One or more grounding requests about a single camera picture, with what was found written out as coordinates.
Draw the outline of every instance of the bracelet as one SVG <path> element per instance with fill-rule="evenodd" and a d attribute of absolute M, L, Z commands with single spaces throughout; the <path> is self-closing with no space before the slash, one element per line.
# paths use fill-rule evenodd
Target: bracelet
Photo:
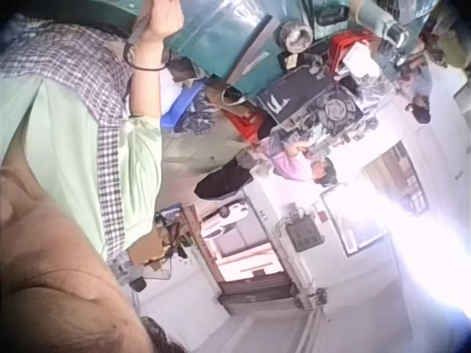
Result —
<path fill-rule="evenodd" d="M 131 43 L 126 42 L 126 44 L 124 44 L 123 59 L 124 59 L 124 62 L 125 62 L 126 64 L 128 64 L 129 67 L 133 68 L 134 70 L 138 70 L 138 71 L 148 71 L 148 72 L 162 71 L 162 70 L 165 70 L 165 69 L 167 68 L 167 64 L 170 62 L 170 59 L 171 59 L 171 51 L 169 51 L 169 61 L 167 61 L 167 63 L 164 63 L 162 68 L 140 68 L 139 66 L 134 65 L 134 64 L 131 63 L 131 61 L 130 61 L 130 51 L 131 51 L 131 48 L 132 48 L 132 44 L 131 44 Z"/>

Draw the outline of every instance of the plaid fabric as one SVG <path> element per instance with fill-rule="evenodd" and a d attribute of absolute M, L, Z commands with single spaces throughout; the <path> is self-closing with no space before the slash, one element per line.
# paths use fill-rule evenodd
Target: plaid fabric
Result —
<path fill-rule="evenodd" d="M 118 169 L 119 128 L 131 70 L 114 52 L 119 37 L 83 26 L 17 16 L 11 43 L 0 57 L 0 77 L 41 75 L 75 91 L 99 124 L 99 201 L 108 261 L 124 245 Z"/>

